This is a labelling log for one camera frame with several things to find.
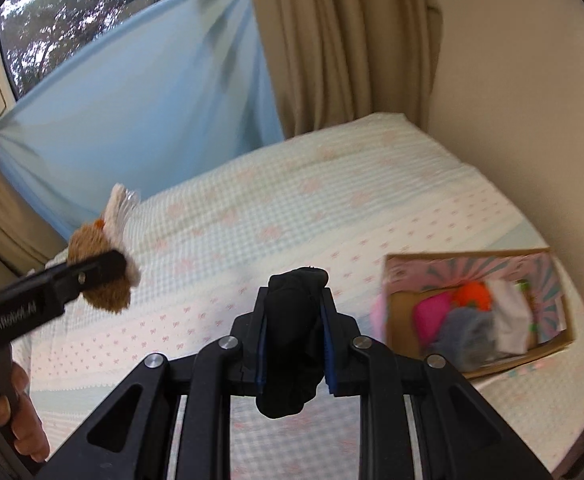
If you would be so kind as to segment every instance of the cardboard box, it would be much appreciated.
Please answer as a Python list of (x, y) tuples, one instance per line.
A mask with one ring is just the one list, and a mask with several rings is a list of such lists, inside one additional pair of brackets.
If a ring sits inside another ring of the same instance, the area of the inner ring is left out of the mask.
[(468, 379), (509, 370), (558, 352), (574, 341), (569, 306), (549, 249), (470, 253), (388, 254), (384, 270), (386, 344), (397, 354), (425, 355), (412, 323), (412, 309), (430, 296), (473, 280), (530, 281), (538, 342), (525, 355), (466, 372)]

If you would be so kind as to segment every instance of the gray fabric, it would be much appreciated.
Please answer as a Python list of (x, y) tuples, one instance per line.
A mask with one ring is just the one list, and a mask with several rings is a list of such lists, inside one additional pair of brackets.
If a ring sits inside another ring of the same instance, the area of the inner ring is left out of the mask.
[(462, 306), (450, 311), (430, 347), (443, 355), (460, 372), (471, 372), (494, 355), (494, 317)]

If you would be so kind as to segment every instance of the blue gripper pad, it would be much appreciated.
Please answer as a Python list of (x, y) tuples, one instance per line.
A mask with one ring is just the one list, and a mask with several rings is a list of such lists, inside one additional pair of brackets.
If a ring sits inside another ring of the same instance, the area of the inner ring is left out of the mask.
[(325, 382), (328, 385), (330, 393), (335, 395), (337, 383), (336, 369), (334, 365), (334, 346), (332, 345), (332, 335), (330, 334), (330, 327), (328, 325), (323, 301), (321, 302), (321, 321), (323, 323), (323, 369), (325, 373)]
[(262, 394), (265, 387), (265, 381), (267, 378), (267, 355), (265, 351), (265, 334), (268, 327), (268, 321), (263, 316), (263, 322), (261, 323), (261, 332), (259, 333), (259, 347), (258, 347), (258, 357), (257, 357), (257, 368), (256, 368), (256, 386), (257, 391)]

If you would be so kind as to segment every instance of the bed sheet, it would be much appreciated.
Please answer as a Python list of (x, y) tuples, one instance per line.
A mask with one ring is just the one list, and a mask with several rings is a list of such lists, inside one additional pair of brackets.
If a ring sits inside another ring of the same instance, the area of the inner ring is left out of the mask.
[[(370, 333), (386, 253), (545, 245), (475, 168), (395, 114), (242, 156), (142, 203), (125, 236), (143, 271), (130, 309), (79, 299), (17, 345), (53, 449), (144, 355), (177, 358), (227, 334), (271, 274), (325, 268), (339, 311)], [(551, 470), (584, 427), (584, 307), (560, 271), (576, 341), (480, 384)], [(358, 399), (322, 385), (296, 416), (267, 420), (242, 398), (231, 414), (232, 478), (358, 478)]]

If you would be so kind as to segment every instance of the brown plush toy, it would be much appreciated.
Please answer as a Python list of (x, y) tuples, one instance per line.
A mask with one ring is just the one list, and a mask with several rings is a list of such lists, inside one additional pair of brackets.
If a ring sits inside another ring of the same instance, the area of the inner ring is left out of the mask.
[(75, 264), (89, 257), (115, 249), (126, 258), (125, 275), (114, 282), (83, 292), (85, 301), (95, 308), (121, 313), (130, 306), (131, 288), (138, 286), (141, 274), (123, 245), (123, 228), (137, 197), (121, 184), (112, 189), (102, 216), (91, 224), (83, 224), (70, 237), (67, 263)]

